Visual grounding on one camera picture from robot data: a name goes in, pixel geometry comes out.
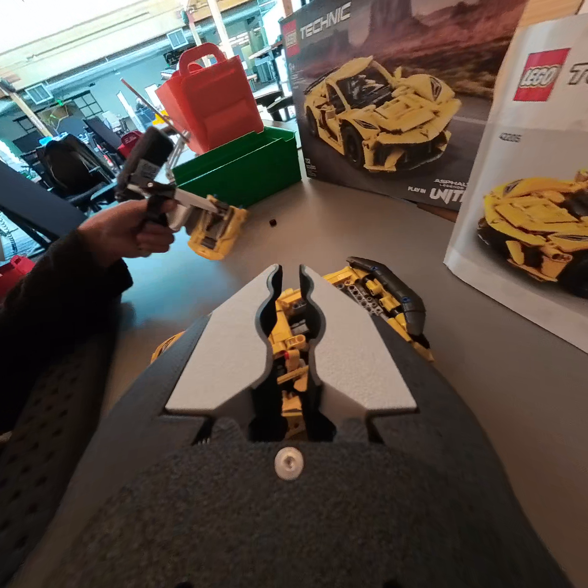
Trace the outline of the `black perforated chair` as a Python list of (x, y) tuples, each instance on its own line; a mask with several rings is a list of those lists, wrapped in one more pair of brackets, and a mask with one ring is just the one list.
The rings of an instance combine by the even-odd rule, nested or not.
[(97, 427), (115, 341), (96, 334), (42, 371), (1, 451), (1, 587), (45, 534)]

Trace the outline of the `black tilted panel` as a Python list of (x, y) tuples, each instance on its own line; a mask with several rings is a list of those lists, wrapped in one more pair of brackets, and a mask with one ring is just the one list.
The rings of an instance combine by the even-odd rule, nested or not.
[(1, 162), (1, 212), (42, 247), (86, 220), (70, 202), (39, 187)]

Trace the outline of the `person's left forearm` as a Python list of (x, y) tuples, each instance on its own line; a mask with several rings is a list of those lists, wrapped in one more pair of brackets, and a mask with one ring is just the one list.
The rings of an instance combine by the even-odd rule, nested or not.
[(1, 434), (19, 418), (31, 387), (63, 349), (84, 341), (133, 284), (133, 239), (78, 229), (58, 240), (1, 305)]

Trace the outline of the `red plastic container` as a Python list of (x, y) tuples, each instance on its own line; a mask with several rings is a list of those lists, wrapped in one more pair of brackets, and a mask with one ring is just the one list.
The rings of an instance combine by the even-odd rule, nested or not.
[(34, 268), (35, 262), (26, 256), (15, 254), (1, 265), (1, 302), (10, 290)]

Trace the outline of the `red plastic tote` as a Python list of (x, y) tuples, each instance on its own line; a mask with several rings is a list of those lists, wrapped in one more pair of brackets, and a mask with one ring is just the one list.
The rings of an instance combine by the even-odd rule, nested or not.
[(187, 145), (197, 155), (264, 130), (239, 57), (227, 58), (210, 42), (184, 51), (156, 95), (173, 126), (189, 134)]

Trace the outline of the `black office chair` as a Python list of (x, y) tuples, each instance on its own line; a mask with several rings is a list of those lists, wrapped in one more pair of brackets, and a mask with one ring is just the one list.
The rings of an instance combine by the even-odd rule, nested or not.
[(83, 213), (99, 212), (115, 201), (115, 174), (104, 157), (76, 136), (51, 140), (36, 150), (41, 177), (53, 194)]

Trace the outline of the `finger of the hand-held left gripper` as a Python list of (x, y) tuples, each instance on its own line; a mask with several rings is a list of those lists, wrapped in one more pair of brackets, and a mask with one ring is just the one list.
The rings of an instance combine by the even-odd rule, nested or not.
[(166, 214), (168, 227), (172, 231), (193, 231), (200, 217), (200, 209), (194, 206), (185, 206), (180, 203)]
[(195, 195), (180, 188), (175, 189), (173, 199), (185, 208), (197, 208), (210, 213), (218, 213), (215, 201)]

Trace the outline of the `person's left hand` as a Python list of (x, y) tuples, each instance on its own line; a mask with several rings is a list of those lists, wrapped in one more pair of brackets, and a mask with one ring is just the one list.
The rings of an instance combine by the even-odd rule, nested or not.
[(166, 253), (173, 231), (147, 219), (148, 200), (122, 202), (92, 216), (77, 234), (97, 264), (106, 269), (124, 259)]

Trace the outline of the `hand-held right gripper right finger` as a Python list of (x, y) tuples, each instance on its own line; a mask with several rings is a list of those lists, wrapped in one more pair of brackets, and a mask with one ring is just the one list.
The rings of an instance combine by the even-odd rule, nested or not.
[(379, 323), (386, 324), (306, 265), (299, 267), (299, 281), (307, 324), (316, 331), (309, 371), (318, 412), (336, 428), (415, 413), (415, 398), (379, 331)]

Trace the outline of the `yellow brick car panel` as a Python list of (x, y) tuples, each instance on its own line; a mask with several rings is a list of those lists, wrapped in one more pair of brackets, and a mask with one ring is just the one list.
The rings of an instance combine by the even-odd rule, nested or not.
[(206, 199), (217, 211), (192, 209), (185, 224), (189, 235), (187, 246), (202, 258), (221, 261), (233, 249), (246, 221), (247, 210), (222, 202), (215, 195), (207, 195)]

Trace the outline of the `yellow toy brick car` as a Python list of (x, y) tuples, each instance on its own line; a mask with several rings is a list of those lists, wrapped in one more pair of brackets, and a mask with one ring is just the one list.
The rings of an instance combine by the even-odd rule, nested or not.
[[(323, 277), (386, 324), (383, 327), (379, 323), (379, 331), (392, 356), (390, 341), (398, 338), (408, 345), (409, 350), (426, 360), (432, 359), (424, 335), (426, 311), (422, 299), (385, 265), (349, 257), (343, 269)], [(312, 441), (329, 442), (340, 428), (321, 415), (312, 403), (316, 400), (318, 387), (311, 379), (309, 352), (316, 331), (307, 324), (307, 304), (300, 287), (283, 290), (274, 298), (275, 309), (267, 307), (262, 312), (262, 330), (269, 336), (272, 351), (271, 369), (268, 377), (252, 391), (254, 419), (246, 432), (251, 440), (263, 442), (298, 435)], [(210, 314), (202, 323), (202, 332)], [(169, 396), (163, 407), (166, 415), (171, 414), (167, 413), (165, 405), (201, 334), (187, 358), (180, 361), (178, 374), (172, 377)]]

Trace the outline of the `white car instruction booklet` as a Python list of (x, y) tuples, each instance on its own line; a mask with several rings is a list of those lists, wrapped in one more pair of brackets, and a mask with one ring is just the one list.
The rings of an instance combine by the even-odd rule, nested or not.
[(587, 352), (587, 13), (513, 37), (444, 262)]

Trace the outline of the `dark car set box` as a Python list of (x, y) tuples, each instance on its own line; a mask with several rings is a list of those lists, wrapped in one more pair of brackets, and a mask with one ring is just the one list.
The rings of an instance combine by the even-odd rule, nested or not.
[(281, 22), (306, 175), (458, 211), (526, 1), (310, 1)]

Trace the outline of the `green plastic bin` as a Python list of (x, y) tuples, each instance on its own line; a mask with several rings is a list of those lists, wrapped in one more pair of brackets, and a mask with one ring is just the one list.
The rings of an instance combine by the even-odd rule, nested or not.
[(237, 208), (252, 205), (301, 180), (296, 133), (265, 127), (175, 166), (177, 186)]

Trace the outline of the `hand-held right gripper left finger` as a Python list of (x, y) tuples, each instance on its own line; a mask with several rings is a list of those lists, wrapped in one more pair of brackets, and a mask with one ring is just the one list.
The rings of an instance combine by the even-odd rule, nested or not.
[(227, 417), (248, 429), (254, 419), (252, 391), (272, 364), (262, 312), (275, 309), (281, 286), (282, 267), (270, 265), (212, 311), (165, 405), (167, 413)]

